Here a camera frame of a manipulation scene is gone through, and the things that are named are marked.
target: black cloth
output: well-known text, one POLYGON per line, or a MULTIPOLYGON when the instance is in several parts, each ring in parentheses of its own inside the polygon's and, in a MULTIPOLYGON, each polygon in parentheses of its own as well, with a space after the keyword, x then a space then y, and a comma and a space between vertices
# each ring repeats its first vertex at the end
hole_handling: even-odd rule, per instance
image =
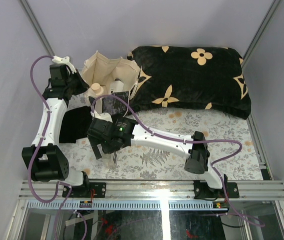
POLYGON ((60 143, 74 144, 77 139, 87 138, 87 130, 92 123, 92 119, 89 106, 67 111, 62 121, 60 143))
POLYGON ((140 46, 127 57, 141 68, 134 111, 215 109, 247 119, 251 100, 232 48, 140 46))

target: bottle cap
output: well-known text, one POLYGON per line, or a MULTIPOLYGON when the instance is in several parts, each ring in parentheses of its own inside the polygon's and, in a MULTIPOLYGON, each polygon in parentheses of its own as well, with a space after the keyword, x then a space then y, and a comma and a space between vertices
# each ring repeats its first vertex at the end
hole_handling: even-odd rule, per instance
POLYGON ((104 92, 104 89, 101 87, 99 83, 93 83, 91 86, 91 89, 94 91, 94 93, 99 96, 102 95, 104 92))

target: glass panel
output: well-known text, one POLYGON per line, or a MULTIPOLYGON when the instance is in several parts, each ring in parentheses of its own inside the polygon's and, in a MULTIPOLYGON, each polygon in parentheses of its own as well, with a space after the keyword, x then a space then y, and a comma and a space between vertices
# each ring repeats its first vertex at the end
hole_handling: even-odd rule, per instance
MULTIPOLYGON (((170 210, 172 240, 284 240, 276 208, 272 202, 233 202, 237 210, 254 216, 265 227, 248 225, 241 218, 207 216, 209 211, 170 210)), ((46 225, 47 240, 54 240, 54 220, 57 210, 30 209, 21 240, 39 240, 46 225)), ((161 240, 160 210, 80 210, 88 226, 87 240, 161 240)), ((59 240, 81 240, 84 223, 73 211, 62 210, 57 233, 59 240)))
MULTIPOLYGON (((57 210, 31 209, 21 239, 41 239, 45 217, 51 215, 46 239, 54 240, 53 226, 56 212, 57 210)), ((57 227, 59 240, 81 240, 84 235, 84 223, 75 222, 81 218, 77 218, 72 212, 61 211, 60 224, 57 227)), ((163 239, 160 210, 81 210, 79 212, 87 219, 86 240, 163 239)))
POLYGON ((233 202, 238 211, 262 220, 265 227, 245 223, 241 218, 207 216, 207 211, 170 211, 172 240, 284 240, 272 202, 233 202))

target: small bottle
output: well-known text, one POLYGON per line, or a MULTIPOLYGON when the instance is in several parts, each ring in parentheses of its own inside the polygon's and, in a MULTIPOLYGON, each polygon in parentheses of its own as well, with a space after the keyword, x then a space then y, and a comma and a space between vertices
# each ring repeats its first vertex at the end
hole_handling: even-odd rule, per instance
MULTIPOLYGON (((95 98, 103 95, 104 89, 99 83, 93 83, 91 87, 84 93, 86 103, 91 105, 95 98)), ((95 103, 94 110, 98 113, 102 113, 102 99, 98 99, 95 103)))

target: patterned fabric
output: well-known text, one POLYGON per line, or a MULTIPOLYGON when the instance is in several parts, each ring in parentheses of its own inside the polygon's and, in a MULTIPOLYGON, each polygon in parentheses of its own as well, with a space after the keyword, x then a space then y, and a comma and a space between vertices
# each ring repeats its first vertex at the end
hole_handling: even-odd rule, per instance
MULTIPOLYGON (((69 109, 83 106, 82 96, 70 101, 69 109)), ((150 127, 177 134, 193 134, 201 131, 205 138, 235 139, 243 143, 243 150, 237 156, 218 163, 217 169, 227 174, 230 180, 262 180, 258 160, 248 130, 247 122, 215 110, 190 110, 166 108, 137 113, 142 122, 150 127)), ((143 146, 126 147, 117 152, 117 166, 106 168, 96 160, 87 138, 76 143, 60 144, 70 166, 85 171, 91 179, 145 179, 145 180, 196 180, 184 170, 185 159, 169 152, 143 146)), ((211 161, 230 154, 237 149, 228 143, 209 143, 211 161)))
POLYGON ((160 107, 214 109, 243 119, 251 112, 243 59, 232 48, 140 46, 127 58, 140 67, 130 102, 136 112, 160 107))

